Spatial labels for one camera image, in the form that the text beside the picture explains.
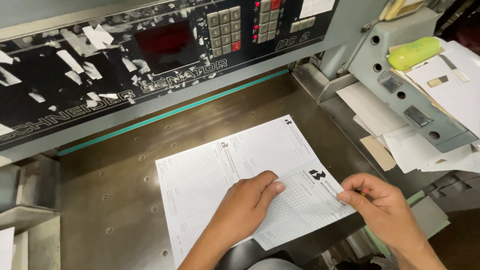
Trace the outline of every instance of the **finger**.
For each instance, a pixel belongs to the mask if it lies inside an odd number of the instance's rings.
[[[273,181],[277,180],[278,176],[272,171],[264,171],[259,173],[257,176],[250,179],[260,189],[260,192],[263,192],[265,188],[270,185]]]
[[[340,192],[337,198],[355,208],[365,220],[372,219],[382,213],[365,196],[355,191],[347,190]]]
[[[386,197],[390,195],[393,189],[392,185],[368,173],[357,173],[349,176],[341,185],[345,190],[366,189],[366,193],[372,198]]]
[[[262,213],[263,216],[267,214],[268,207],[272,203],[272,200],[285,190],[285,185],[282,182],[271,183],[265,188],[260,196],[260,200],[255,206],[255,211]]]

